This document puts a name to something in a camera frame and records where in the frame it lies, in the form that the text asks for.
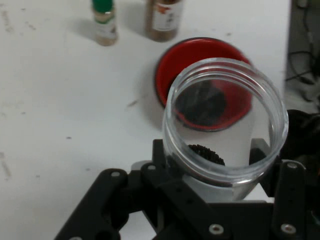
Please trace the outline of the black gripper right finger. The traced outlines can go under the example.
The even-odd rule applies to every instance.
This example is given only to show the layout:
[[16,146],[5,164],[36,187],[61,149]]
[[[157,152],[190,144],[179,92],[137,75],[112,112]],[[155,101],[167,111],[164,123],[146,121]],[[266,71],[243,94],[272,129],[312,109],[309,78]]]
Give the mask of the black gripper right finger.
[[261,181],[273,203],[249,208],[251,240],[320,238],[320,151],[286,143]]

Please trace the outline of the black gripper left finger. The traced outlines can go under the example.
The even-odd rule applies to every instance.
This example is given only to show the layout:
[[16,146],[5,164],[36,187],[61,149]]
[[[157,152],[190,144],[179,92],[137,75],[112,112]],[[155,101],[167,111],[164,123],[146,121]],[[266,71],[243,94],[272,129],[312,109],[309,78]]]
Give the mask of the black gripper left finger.
[[103,170],[57,234],[58,240],[118,240],[129,215],[143,212],[157,240],[230,240],[225,218],[181,179],[165,170],[164,145],[152,143],[152,160],[126,173]]

